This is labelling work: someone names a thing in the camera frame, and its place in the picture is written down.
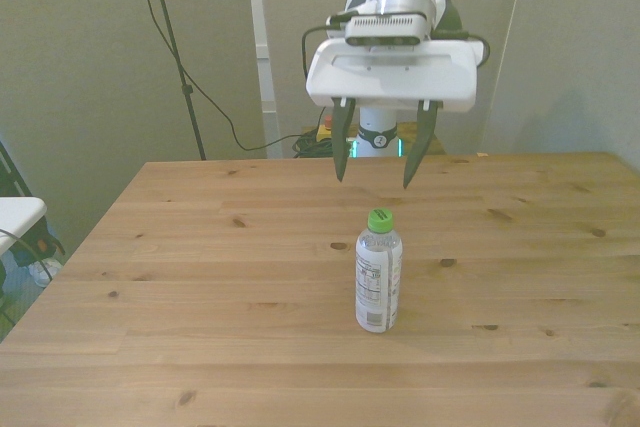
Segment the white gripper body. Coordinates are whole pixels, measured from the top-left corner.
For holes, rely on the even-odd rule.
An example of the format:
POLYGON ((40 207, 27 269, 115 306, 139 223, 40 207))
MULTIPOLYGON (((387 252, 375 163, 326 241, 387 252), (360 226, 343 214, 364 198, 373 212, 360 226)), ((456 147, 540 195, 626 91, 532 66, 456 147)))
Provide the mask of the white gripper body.
POLYGON ((341 38, 317 49, 306 90, 318 106, 351 98, 359 107, 410 110, 439 101, 451 112, 476 103, 485 45, 477 40, 428 40, 413 47, 355 47, 341 38))

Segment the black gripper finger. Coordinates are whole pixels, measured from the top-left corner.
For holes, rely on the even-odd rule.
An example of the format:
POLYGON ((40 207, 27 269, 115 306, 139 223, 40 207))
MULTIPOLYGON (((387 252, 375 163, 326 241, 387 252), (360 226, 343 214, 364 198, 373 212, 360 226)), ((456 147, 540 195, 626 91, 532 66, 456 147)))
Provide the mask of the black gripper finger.
POLYGON ((356 100, 354 98, 333 98, 334 107, 332 114, 332 155, 336 177, 343 180, 350 146, 347 142, 349 127, 355 112, 356 100))
POLYGON ((414 178, 433 138, 441 102, 420 101, 416 119, 416 137, 408 153, 403 176, 403 187, 407 188, 414 178))

